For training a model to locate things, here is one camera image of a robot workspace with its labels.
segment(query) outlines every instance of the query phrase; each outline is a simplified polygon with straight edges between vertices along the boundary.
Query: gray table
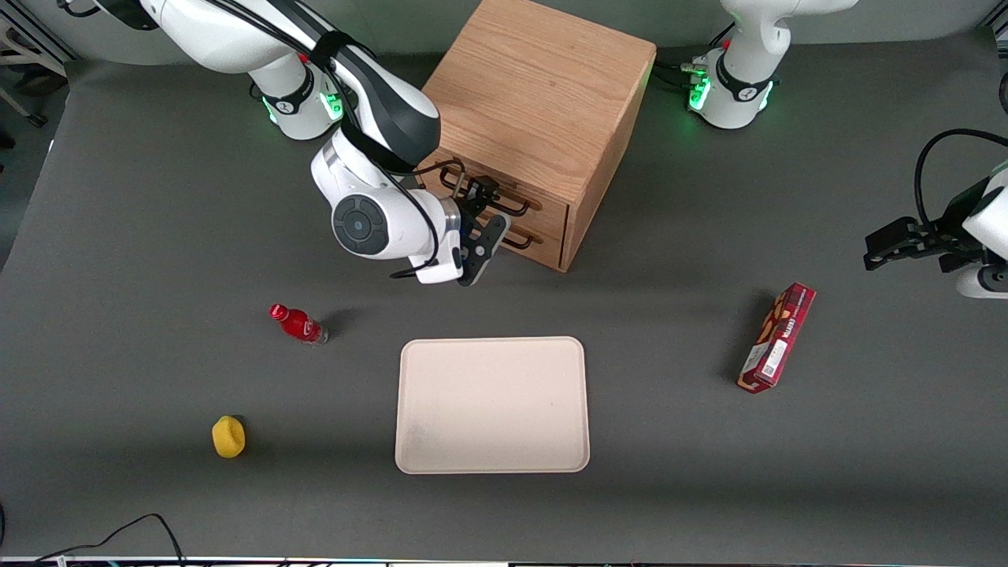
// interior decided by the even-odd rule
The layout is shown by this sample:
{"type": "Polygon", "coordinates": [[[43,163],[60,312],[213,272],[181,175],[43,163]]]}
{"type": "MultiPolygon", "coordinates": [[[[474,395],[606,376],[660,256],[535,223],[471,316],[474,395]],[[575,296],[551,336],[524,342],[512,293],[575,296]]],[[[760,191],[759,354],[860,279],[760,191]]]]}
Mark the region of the gray table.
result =
{"type": "MultiPolygon", "coordinates": [[[[796,47],[740,132],[655,82],[574,271],[504,253],[464,290],[341,250],[320,143],[284,139],[246,78],[78,67],[0,277],[5,552],[159,512],[190,555],[1005,564],[1008,304],[958,297],[933,261],[861,264],[912,213],[932,134],[1005,130],[997,70],[987,34],[796,47]],[[820,299],[781,385],[745,393],[794,280],[820,299]],[[329,314],[332,344],[287,340],[274,302],[329,314]],[[583,473],[396,469],[407,341],[554,334],[587,351],[583,473]],[[235,461],[210,443],[225,414],[249,429],[235,461]]],[[[932,208],[1003,157],[950,141],[932,208]]],[[[156,525],[108,546],[169,550],[156,525]]]]}

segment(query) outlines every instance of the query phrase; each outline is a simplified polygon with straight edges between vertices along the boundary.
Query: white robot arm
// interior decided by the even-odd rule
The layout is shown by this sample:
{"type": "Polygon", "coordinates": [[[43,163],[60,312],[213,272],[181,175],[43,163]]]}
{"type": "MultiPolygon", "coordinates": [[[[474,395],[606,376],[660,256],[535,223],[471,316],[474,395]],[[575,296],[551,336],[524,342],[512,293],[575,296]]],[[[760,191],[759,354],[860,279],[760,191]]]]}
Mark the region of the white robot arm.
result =
{"type": "Polygon", "coordinates": [[[721,0],[735,18],[730,46],[720,45],[695,58],[682,71],[692,73],[688,109],[711,124],[742,128],[766,107],[773,73],[791,46],[784,18],[829,14],[853,7],[858,0],[721,0]]]}
{"type": "Polygon", "coordinates": [[[924,146],[914,174],[914,196],[920,221],[901,217],[865,238],[869,271],[904,258],[940,254],[942,272],[963,269],[956,289],[968,298],[1008,299],[1008,161],[964,191],[931,221],[924,210],[921,174],[934,145],[950,136],[967,135],[1008,146],[1008,138],[967,128],[947,130],[924,146]]]}
{"type": "Polygon", "coordinates": [[[481,211],[460,208],[462,201],[403,188],[401,181],[439,144],[436,107],[311,8],[299,0],[97,3],[131,27],[161,27],[203,67],[248,73],[291,138],[325,134],[346,110],[311,161],[340,244],[367,258],[408,258],[413,267],[393,276],[464,286],[479,278],[510,220],[498,215],[483,225],[475,218],[481,211]],[[356,111],[341,108],[348,88],[357,95],[356,111]]]}

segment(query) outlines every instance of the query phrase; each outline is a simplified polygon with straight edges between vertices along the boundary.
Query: red bottle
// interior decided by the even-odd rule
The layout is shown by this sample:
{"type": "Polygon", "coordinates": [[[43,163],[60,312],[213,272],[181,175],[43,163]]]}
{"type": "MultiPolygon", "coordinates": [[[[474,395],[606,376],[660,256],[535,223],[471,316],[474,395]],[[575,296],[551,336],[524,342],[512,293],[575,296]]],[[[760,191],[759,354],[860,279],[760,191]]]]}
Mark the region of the red bottle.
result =
{"type": "Polygon", "coordinates": [[[284,333],[303,343],[319,346],[329,340],[329,331],[299,309],[287,309],[276,304],[270,308],[269,314],[280,323],[284,333]]]}

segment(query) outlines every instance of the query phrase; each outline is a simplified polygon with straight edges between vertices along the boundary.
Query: wooden drawer cabinet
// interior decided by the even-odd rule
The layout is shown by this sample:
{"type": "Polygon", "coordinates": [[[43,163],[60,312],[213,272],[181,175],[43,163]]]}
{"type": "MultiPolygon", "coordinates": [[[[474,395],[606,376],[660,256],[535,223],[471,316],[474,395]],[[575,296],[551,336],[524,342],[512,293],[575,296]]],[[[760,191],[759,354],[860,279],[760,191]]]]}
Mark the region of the wooden drawer cabinet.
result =
{"type": "MultiPolygon", "coordinates": [[[[442,113],[442,146],[421,167],[455,157],[468,177],[493,178],[502,207],[528,204],[504,246],[566,271],[626,151],[654,55],[643,39],[529,0],[483,0],[423,88],[442,113]]],[[[451,193],[438,172],[423,183],[451,193]]]]}

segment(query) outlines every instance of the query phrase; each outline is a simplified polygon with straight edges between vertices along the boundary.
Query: white tray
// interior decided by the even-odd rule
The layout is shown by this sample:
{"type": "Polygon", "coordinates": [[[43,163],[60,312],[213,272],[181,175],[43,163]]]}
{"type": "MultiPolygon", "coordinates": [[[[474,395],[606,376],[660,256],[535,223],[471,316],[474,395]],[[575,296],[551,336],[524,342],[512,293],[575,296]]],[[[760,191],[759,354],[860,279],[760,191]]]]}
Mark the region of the white tray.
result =
{"type": "Polygon", "coordinates": [[[395,462],[403,472],[578,472],[589,456],[577,339],[419,340],[402,349],[395,462]]]}

